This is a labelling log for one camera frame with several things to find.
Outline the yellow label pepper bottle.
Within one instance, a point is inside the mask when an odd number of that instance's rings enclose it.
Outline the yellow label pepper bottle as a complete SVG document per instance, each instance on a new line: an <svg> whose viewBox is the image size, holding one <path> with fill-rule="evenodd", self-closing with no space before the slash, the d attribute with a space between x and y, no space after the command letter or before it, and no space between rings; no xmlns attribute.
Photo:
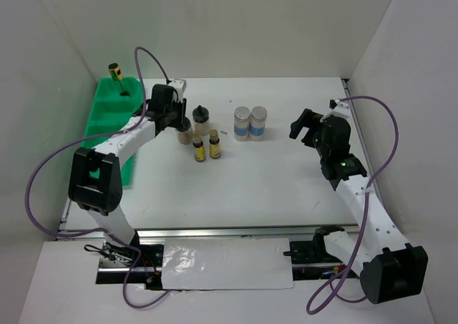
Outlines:
<svg viewBox="0 0 458 324"><path fill-rule="evenodd" d="M124 85L123 85L123 75L122 75L122 72L121 72L121 69L120 69L120 66L118 63L116 62L113 62L113 63L110 63L108 65L108 71L109 71L109 74L112 78L112 80L118 84L119 88L120 88L120 95L122 97L129 97L130 96L130 93L128 90L125 89Z"/></svg>

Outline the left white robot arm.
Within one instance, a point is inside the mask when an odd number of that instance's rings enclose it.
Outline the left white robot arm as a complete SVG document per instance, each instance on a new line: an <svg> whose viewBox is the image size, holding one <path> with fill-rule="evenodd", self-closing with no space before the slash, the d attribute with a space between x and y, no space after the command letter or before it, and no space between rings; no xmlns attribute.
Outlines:
<svg viewBox="0 0 458 324"><path fill-rule="evenodd" d="M126 266L141 258L140 239L121 208L121 169L143 145L168 127L182 128L187 100L184 79L156 84L146 105L132 115L119 134L91 149L75 151L69 181L69 198L105 229L107 241L118 246L116 258Z"/></svg>

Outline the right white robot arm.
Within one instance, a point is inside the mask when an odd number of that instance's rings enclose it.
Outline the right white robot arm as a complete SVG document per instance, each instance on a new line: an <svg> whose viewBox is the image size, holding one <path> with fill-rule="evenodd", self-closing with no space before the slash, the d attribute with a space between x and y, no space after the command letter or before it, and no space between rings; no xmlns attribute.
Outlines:
<svg viewBox="0 0 458 324"><path fill-rule="evenodd" d="M327 115L305 109L291 124L290 137L315 149L321 171L332 189L344 201L359 226L353 239L337 226L321 227L313 237L312 252L320 261L337 258L344 263L338 278L355 274L365 298L373 304L385 303L422 291L428 255L413 246L396 228L377 197L371 178L361 161L350 152L351 126L348 107Z"/></svg>

